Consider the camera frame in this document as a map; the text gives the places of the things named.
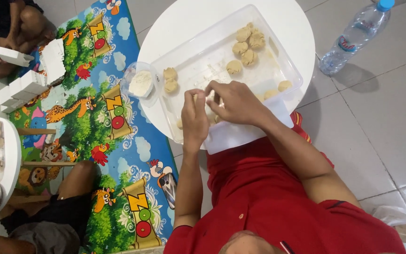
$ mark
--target person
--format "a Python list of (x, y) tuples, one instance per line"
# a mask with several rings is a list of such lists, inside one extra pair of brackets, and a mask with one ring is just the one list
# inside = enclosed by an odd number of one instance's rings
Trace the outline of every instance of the person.
[[(204, 107), (212, 90), (214, 101), (207, 104), (214, 113), (267, 137), (207, 155), (213, 209), (200, 218), (198, 152), (208, 135)], [(311, 145), (301, 115), (291, 118), (289, 129), (235, 81), (185, 92), (183, 164), (164, 254), (405, 253), (398, 233), (361, 209), (330, 160)]]
[[(33, 0), (0, 0), (0, 47), (29, 54), (45, 38), (54, 34), (43, 10)], [(0, 58), (0, 78), (17, 66)]]
[(90, 216), (95, 176), (95, 164), (80, 161), (49, 201), (4, 206), (0, 222), (8, 237), (0, 236), (0, 254), (78, 253)]

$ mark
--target red shirt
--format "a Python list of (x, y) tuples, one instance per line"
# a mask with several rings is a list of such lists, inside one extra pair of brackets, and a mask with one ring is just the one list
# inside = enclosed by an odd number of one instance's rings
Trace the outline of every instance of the red shirt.
[(406, 253), (398, 233), (362, 209), (308, 199), (267, 138), (208, 156), (208, 171), (214, 208), (175, 228), (164, 254), (217, 254), (242, 230), (291, 254)]

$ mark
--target blue bottle cap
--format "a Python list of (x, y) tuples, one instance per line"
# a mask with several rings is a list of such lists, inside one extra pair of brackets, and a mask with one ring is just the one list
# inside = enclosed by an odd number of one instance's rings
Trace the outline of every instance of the blue bottle cap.
[(380, 0), (377, 3), (377, 10), (385, 12), (390, 10), (394, 6), (394, 0)]

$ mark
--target plastic water bottle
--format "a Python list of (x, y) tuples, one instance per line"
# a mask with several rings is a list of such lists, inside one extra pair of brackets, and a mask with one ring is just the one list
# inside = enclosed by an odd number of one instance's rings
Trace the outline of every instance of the plastic water bottle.
[(380, 0), (360, 10), (330, 51), (322, 57), (319, 69), (325, 75), (340, 71), (350, 58), (385, 29), (393, 5), (394, 0)]

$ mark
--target foam play mat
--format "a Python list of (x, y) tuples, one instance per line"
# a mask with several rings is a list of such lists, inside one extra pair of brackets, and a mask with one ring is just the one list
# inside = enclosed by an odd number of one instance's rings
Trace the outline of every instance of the foam play mat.
[[(172, 233), (178, 174), (167, 138), (119, 82), (139, 46), (125, 1), (97, 1), (58, 28), (63, 82), (10, 114), (16, 127), (56, 129), (21, 136), (24, 161), (94, 161), (101, 176), (81, 253), (109, 254), (164, 245)], [(43, 46), (23, 68), (46, 74)], [(22, 168), (17, 188), (55, 194), (70, 169)]]

